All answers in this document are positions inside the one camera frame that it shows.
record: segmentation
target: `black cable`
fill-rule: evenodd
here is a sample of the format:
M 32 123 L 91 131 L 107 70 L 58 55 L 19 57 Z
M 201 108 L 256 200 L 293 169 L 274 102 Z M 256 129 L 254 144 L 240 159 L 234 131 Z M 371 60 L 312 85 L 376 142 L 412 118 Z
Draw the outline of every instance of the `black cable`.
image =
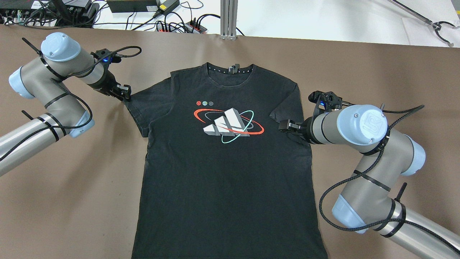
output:
M 128 29 L 128 22 L 129 22 L 129 18 L 131 18 L 131 16 L 133 16 L 136 12 L 132 12 L 132 14 L 130 16 L 128 16 L 128 19 L 126 19 L 126 27 L 125 27 L 125 30 Z
M 184 20 L 182 19 L 182 17 L 180 15 L 178 15 L 176 12 L 170 12 L 167 15 L 165 15 L 165 23 L 166 23 L 166 17 L 171 13 L 177 15 L 179 17 L 180 21 L 182 22 L 182 24 L 185 25 Z
M 401 116 L 399 119 L 397 119 L 395 122 L 393 122 L 390 126 L 388 126 L 388 130 L 387 132 L 389 132 L 394 126 L 396 126 L 396 124 L 398 124 L 399 122 L 401 122 L 402 120 L 404 120 L 405 118 L 409 117 L 410 115 L 418 112 L 419 110 L 421 110 L 423 107 L 425 107 L 424 105 L 420 105 L 418 107 L 415 107 L 415 108 L 412 108 L 412 109 L 408 109 L 408 110 L 404 110 L 404 111 L 383 111 L 383 112 L 389 112 L 389 113 L 405 113 L 403 116 Z M 363 230 L 363 229 L 367 229 L 367 228 L 370 228 L 370 227 L 373 227 L 373 226 L 376 226 L 376 225 L 380 225 L 380 224 L 383 224 L 383 223 L 388 223 L 388 222 L 401 222 L 403 221 L 404 223 L 407 223 L 409 225 L 412 225 L 412 226 L 415 226 L 423 231 L 425 231 L 426 233 L 432 235 L 433 237 L 435 237 L 436 239 L 438 239 L 439 241 L 441 241 L 442 243 L 444 243 L 447 247 L 449 247 L 450 249 L 452 249 L 454 252 L 456 252 L 457 254 L 460 255 L 460 250 L 457 249 L 455 246 L 453 246 L 451 243 L 449 243 L 447 240 L 445 240 L 444 238 L 442 238 L 440 235 L 436 234 L 435 232 L 427 229 L 426 227 L 423 227 L 417 223 L 414 223 L 414 222 L 411 222 L 411 221 L 407 221 L 405 219 L 401 219 L 401 218 L 387 218 L 387 219 L 382 219 L 382 220 L 379 220 L 379 221 L 376 221 L 376 222 L 373 222 L 373 223 L 370 223 L 370 224 L 367 224 L 365 226 L 362 226 L 362 227 L 358 227 L 358 228 L 344 228 L 344 227 L 341 227 L 341 226 L 338 226 L 336 225 L 335 223 L 333 223 L 331 220 L 329 220 L 326 215 L 324 215 L 324 212 L 323 212 L 323 209 L 322 209 L 322 203 L 324 201 L 324 198 L 326 197 L 327 194 L 329 194 L 333 189 L 337 188 L 338 186 L 344 184 L 344 183 L 347 183 L 347 182 L 350 182 L 350 181 L 353 181 L 355 179 L 358 179 L 359 177 L 369 173 L 379 162 L 380 162 L 380 159 L 382 158 L 383 156 L 383 152 L 384 152 L 385 148 L 383 150 L 381 150 L 379 152 L 379 155 L 377 156 L 377 158 L 375 159 L 375 161 L 371 164 L 371 166 L 369 168 L 367 168 L 365 171 L 363 171 L 362 173 L 359 173 L 353 177 L 350 177 L 350 178 L 347 178 L 343 181 L 340 181 L 336 184 L 334 184 L 333 186 L 329 187 L 321 196 L 319 202 L 318 202 L 318 207 L 319 207 L 319 212 L 321 214 L 321 217 L 328 223 L 330 224 L 331 226 L 339 229 L 339 230 L 342 230 L 342 231 L 359 231 L 359 230 Z
M 188 1 L 183 2 L 182 4 L 180 4 L 180 6 L 182 6 L 183 8 L 190 9 L 190 10 L 191 9 L 200 9 L 200 8 L 202 8 L 204 6 L 203 2 L 201 2 L 200 0 L 197 0 L 197 1 L 201 3 L 200 7 L 190 7 L 190 4 L 189 4 Z M 183 4 L 185 4 L 185 3 L 187 3 L 189 5 L 189 7 L 183 6 Z
M 150 20 L 148 20 L 147 22 L 145 22 L 145 23 L 143 23 L 143 24 L 140 24 L 138 27 L 136 27 L 136 28 L 134 28 L 134 29 L 132 29 L 132 30 L 136 30 L 136 29 L 138 29 L 138 28 L 140 28 L 140 27 L 146 25 L 147 23 L 149 23 L 149 22 L 152 21 L 153 19 L 155 19 L 155 18 L 157 18 L 158 16 L 160 16 L 161 12 L 162 12 L 161 9 L 158 9 L 158 10 L 155 12 L 155 14 L 152 16 L 152 18 L 151 18 Z
M 95 0 L 94 2 L 96 2 L 96 1 L 106 2 L 105 0 Z M 42 2 L 42 7 L 38 8 L 38 9 L 35 10 L 35 11 L 33 11 L 33 12 L 30 14 L 30 16 L 29 16 L 26 20 L 22 21 L 21 23 L 9 23 L 9 24 L 5 24 L 5 25 L 6 25 L 6 26 L 9 26 L 9 25 L 21 25 L 21 26 L 28 27 L 28 28 L 33 28 L 33 29 L 45 29 L 45 28 L 35 28 L 35 27 L 31 27 L 31 26 L 28 25 L 28 23 L 33 22 L 33 23 L 34 23 L 33 26 L 35 25 L 36 22 L 41 22 L 41 23 L 43 23 L 43 18 L 41 18 L 41 19 L 39 19 L 39 20 L 37 20 L 37 19 L 35 18 L 36 14 L 38 14 L 39 12 L 41 12 L 41 11 L 43 11 L 43 10 L 48 10 L 48 11 L 53 15 L 52 18 L 47 18 L 47 19 L 45 19 L 45 23 L 46 23 L 46 22 L 52 22 L 52 21 L 54 21 L 55 19 L 58 19 L 58 20 L 59 20 L 59 19 L 62 19 L 62 17 L 58 16 L 55 12 L 53 12 L 53 11 L 49 10 L 49 8 L 47 8 L 48 4 L 50 4 L 50 3 L 51 3 L 51 2 L 48 2 L 48 3 L 43 3 L 43 2 Z M 98 14 L 100 14 L 100 12 L 101 12 L 103 9 L 108 8 L 107 5 L 108 5 L 108 4 L 107 4 L 107 2 L 106 2 L 106 4 L 104 4 L 101 8 L 99 8 L 99 10 L 93 15 L 93 17 L 92 17 L 91 19 L 89 19 L 88 21 L 86 21 L 86 22 L 84 22 L 84 23 L 73 24 L 73 25 L 66 25 L 66 26 L 60 26 L 60 27 L 57 27 L 57 28 L 50 28 L 50 29 L 59 29 L 59 28 L 67 28 L 67 27 L 77 27 L 77 26 L 88 25 L 89 23 L 93 23 L 93 24 L 91 24 L 91 26 L 93 26 L 93 25 L 100 19 L 100 15 L 98 16 Z
M 123 51 L 123 50 L 126 50 L 126 49 L 130 49 L 130 48 L 136 48 L 136 49 L 138 49 L 139 51 L 138 51 L 137 53 L 135 53 L 135 54 L 132 54 L 132 55 L 119 55 L 119 54 L 118 54 L 117 56 L 120 57 L 120 58 L 132 58 L 132 57 L 135 57 L 135 56 L 139 55 L 139 54 L 142 52 L 142 49 L 141 49 L 141 47 L 139 47 L 139 46 L 127 46 L 127 47 L 119 48 L 119 49 L 117 49 L 117 50 L 115 50 L 115 51 L 111 51 L 111 52 L 105 54 L 105 55 L 102 56 L 100 59 L 98 59 L 96 62 L 94 62 L 94 64 L 92 64 L 92 65 L 89 66 L 88 68 L 84 69 L 83 71 L 80 71 L 80 72 L 76 72 L 76 73 L 72 73 L 72 74 L 70 74 L 70 75 L 67 75 L 67 76 L 65 77 L 65 79 L 67 79 L 67 78 L 69 78 L 69 77 L 76 76 L 76 75 L 80 75 L 80 74 L 83 74 L 83 73 L 86 73 L 86 72 L 89 72 L 89 71 L 90 71 L 91 69 L 93 69 L 97 64 L 101 63 L 101 61 L 103 61 L 104 58 L 106 58 L 106 57 L 108 57 L 108 56 L 110 56 L 110 55 L 112 55 L 112 54 L 114 54 L 114 53 L 117 54 L 117 53 L 120 52 L 120 51 Z
M 190 6 L 190 4 L 189 4 L 188 1 L 186 1 L 185 3 L 187 3 L 187 5 L 189 6 L 188 8 L 190 9 L 190 27 L 192 28 L 192 31 L 191 31 L 190 33 L 193 33 L 193 30 L 195 30 L 195 24 L 193 24 L 192 7 Z
M 213 14 L 213 13 L 207 13 L 207 14 L 203 14 L 201 15 L 200 17 L 198 17 L 198 19 L 196 20 L 196 22 L 198 23 L 198 28 L 201 27 L 201 22 L 203 21 L 203 19 L 205 17 L 208 17 L 208 16 L 212 16 L 212 17 L 216 17 L 216 18 L 219 18 L 220 19 L 220 16 L 217 15 L 217 14 Z M 238 27 L 236 27 L 236 29 L 241 33 L 241 35 L 245 36 L 240 29 L 238 29 Z
M 51 128 L 59 128 L 59 129 L 78 129 L 78 128 L 81 128 L 81 127 L 84 127 L 86 126 L 88 123 L 91 122 L 92 120 L 92 110 L 91 108 L 89 107 L 89 105 L 80 97 L 78 97 L 77 95 L 71 93 L 69 90 L 67 90 L 65 87 L 61 86 L 60 82 L 56 81 L 55 79 L 51 78 L 51 81 L 57 85 L 61 90 L 63 90 L 65 93 L 69 94 L 70 96 L 74 97 L 75 99 L 77 99 L 78 101 L 80 101 L 88 110 L 88 113 L 89 113 L 89 118 L 88 120 L 81 124 L 81 125 L 78 125 L 78 126 L 47 126 L 47 127 L 44 127 L 44 128 L 41 128 L 41 129 L 38 129 L 34 132 L 32 132 L 31 134 L 27 135 L 26 137 L 24 137 L 21 141 L 19 141 L 16 145 L 14 145 L 10 150 L 8 150 L 2 157 L 0 157 L 0 162 L 3 161 L 8 155 L 10 155 L 14 150 L 16 150 L 16 148 L 18 148 L 20 145 L 22 145 L 24 142 L 26 142 L 29 138 L 33 137 L 35 134 L 38 134 L 44 130 L 48 130 L 48 129 L 51 129 Z
M 189 29 L 185 26 L 185 23 L 184 23 L 184 20 L 182 19 L 182 17 L 181 17 L 180 15 L 178 15 L 176 12 L 170 12 L 170 13 L 173 13 L 173 14 L 175 14 L 176 16 L 179 17 L 179 19 L 181 20 L 181 23 L 184 25 L 184 27 L 183 27 L 184 30 L 185 30 L 186 32 L 188 32 Z M 170 13 L 168 13 L 167 15 L 165 15 L 165 24 L 168 24 L 168 23 L 166 23 L 166 17 L 167 17 Z
M 240 29 L 238 29 L 238 27 L 236 27 L 236 30 L 238 30 L 241 33 L 241 35 L 246 36 L 246 35 L 244 35 L 243 32 L 240 31 Z
M 188 32 L 188 28 L 187 28 L 187 26 L 185 26 L 185 25 L 180 25 L 180 24 L 175 23 L 175 22 L 171 22 L 171 23 L 169 23 L 169 24 L 170 24 L 170 25 L 173 25 L 172 27 L 174 28 L 174 29 L 173 29 L 172 31 L 170 31 L 170 32 L 173 32 L 173 31 L 175 31 L 175 30 L 177 30 L 177 31 L 179 31 L 179 32 L 181 32 L 181 33 L 187 33 L 187 32 Z
M 157 29 L 158 29 L 158 23 L 162 23 L 162 21 L 156 21 L 156 22 L 154 22 L 153 24 L 155 25 L 155 27 L 145 29 L 144 31 L 148 31 L 148 30 L 151 30 L 151 29 L 157 30 Z
M 104 25 L 104 24 L 126 24 L 126 23 L 99 23 L 99 24 L 92 24 L 92 25 Z M 154 25 L 155 23 L 129 23 L 129 24 L 135 24 L 135 25 Z M 23 24 L 17 24 L 23 27 L 31 28 L 31 29 L 42 29 L 42 30 L 54 30 L 54 29 L 62 29 L 62 28 L 76 28 L 76 26 L 80 26 L 83 24 L 74 24 L 74 25 L 66 25 L 66 26 L 60 26 L 60 27 L 50 27 L 50 28 L 40 28 L 40 27 L 33 27 L 30 25 L 23 25 Z
M 45 10 L 41 10 L 41 12 L 40 12 L 40 26 L 45 25 L 45 23 L 43 22 L 43 19 L 44 19 L 45 15 L 46 15 Z

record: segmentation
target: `white three-bar logo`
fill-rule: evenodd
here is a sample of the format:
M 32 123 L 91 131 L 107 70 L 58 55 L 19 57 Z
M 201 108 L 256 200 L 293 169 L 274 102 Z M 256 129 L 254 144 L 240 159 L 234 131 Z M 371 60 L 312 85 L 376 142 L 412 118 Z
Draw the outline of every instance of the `white three-bar logo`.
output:
M 243 123 L 240 113 L 235 108 L 225 111 L 223 116 L 215 119 L 214 124 L 204 127 L 203 131 L 212 136 L 250 136 L 249 134 L 245 134 L 247 132 L 247 125 Z

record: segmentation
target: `ur logo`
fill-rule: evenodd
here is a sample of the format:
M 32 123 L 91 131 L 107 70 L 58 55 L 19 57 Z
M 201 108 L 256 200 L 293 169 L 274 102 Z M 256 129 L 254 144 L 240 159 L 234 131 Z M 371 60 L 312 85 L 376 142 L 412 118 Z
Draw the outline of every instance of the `ur logo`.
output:
M 373 115 L 372 113 L 368 113 L 368 116 L 364 120 L 363 128 L 372 133 L 378 133 L 382 126 L 383 122 L 379 117 Z
M 227 111 L 198 109 L 194 112 L 194 116 L 203 123 L 206 123 L 204 119 L 213 121 L 214 124 L 204 127 L 203 131 L 211 136 L 221 136 L 222 143 L 224 144 L 230 143 L 239 137 L 260 135 L 265 131 L 259 123 L 253 120 L 253 111 L 239 113 L 235 108 Z

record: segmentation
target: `black box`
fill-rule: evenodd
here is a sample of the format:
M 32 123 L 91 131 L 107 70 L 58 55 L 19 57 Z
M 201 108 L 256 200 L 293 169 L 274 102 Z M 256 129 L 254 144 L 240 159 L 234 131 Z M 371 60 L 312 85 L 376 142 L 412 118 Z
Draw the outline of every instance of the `black box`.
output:
M 114 12 L 155 12 L 159 0 L 107 0 L 110 10 Z
M 83 1 L 70 1 L 65 0 L 64 3 L 67 3 L 67 7 L 82 7 L 85 10 L 89 9 L 91 5 L 91 0 L 83 0 Z M 23 11 L 33 11 L 41 8 L 41 4 L 39 1 L 36 0 L 0 0 L 0 9 L 8 9 L 8 10 L 23 10 Z M 56 11 L 54 4 L 48 3 L 47 8 L 51 11 Z

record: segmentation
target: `white table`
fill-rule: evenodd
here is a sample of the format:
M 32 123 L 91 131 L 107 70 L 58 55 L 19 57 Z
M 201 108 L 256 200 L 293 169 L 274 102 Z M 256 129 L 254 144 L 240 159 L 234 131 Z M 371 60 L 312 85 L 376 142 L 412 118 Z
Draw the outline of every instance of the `white table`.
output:
M 460 25 L 450 0 L 400 1 L 433 22 L 443 20 Z M 205 13 L 220 15 L 219 0 L 202 2 L 203 8 L 192 10 L 193 17 Z M 189 3 L 192 7 L 200 6 L 196 0 L 189 0 Z M 185 22 L 189 21 L 189 9 L 179 6 L 174 11 Z M 125 23 L 130 14 L 111 13 L 107 8 L 101 11 L 98 23 Z M 151 12 L 138 12 L 130 22 L 143 23 L 152 15 Z M 429 42 L 409 42 L 407 33 L 410 32 L 405 31 L 403 18 L 415 19 L 387 0 L 239 0 L 236 25 L 246 36 L 435 46 Z M 180 19 L 170 14 L 167 21 L 180 22 Z M 202 25 L 208 28 L 208 33 L 220 34 L 219 19 L 206 17 Z M 102 29 L 125 27 L 124 24 L 95 25 L 95 28 Z M 144 26 L 139 30 L 151 27 Z

